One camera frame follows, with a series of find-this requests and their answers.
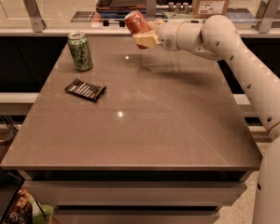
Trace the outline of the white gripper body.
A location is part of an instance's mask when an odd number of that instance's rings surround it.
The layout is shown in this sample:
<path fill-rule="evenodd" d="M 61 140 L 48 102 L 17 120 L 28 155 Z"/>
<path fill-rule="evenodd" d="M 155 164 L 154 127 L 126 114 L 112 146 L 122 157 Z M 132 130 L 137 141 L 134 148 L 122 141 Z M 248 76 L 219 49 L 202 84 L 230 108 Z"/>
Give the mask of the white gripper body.
<path fill-rule="evenodd" d="M 178 50 L 177 33 L 180 22 L 165 22 L 158 31 L 161 47 L 165 50 Z"/>

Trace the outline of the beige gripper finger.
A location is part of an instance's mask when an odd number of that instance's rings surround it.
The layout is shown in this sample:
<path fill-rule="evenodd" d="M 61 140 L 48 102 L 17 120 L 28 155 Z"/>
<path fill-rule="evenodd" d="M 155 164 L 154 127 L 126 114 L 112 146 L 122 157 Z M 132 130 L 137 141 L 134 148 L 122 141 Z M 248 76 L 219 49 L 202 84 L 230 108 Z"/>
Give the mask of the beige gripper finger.
<path fill-rule="evenodd" d="M 159 30 L 161 26 L 163 25 L 162 21 L 150 21 L 148 23 L 151 30 Z"/>
<path fill-rule="evenodd" d="M 141 48 L 156 48 L 161 42 L 154 30 L 133 35 L 134 42 Z"/>

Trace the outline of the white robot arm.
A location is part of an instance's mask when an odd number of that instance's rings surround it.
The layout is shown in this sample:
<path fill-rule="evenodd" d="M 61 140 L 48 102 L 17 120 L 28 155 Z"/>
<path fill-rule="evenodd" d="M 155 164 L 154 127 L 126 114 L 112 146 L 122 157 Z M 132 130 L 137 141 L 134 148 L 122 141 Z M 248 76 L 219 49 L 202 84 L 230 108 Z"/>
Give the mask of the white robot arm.
<path fill-rule="evenodd" d="M 133 39 L 138 45 L 186 50 L 228 64 L 272 139 L 259 168 L 253 224 L 280 224 L 280 78 L 246 47 L 233 23 L 222 15 L 198 24 L 144 19 L 135 24 Z"/>

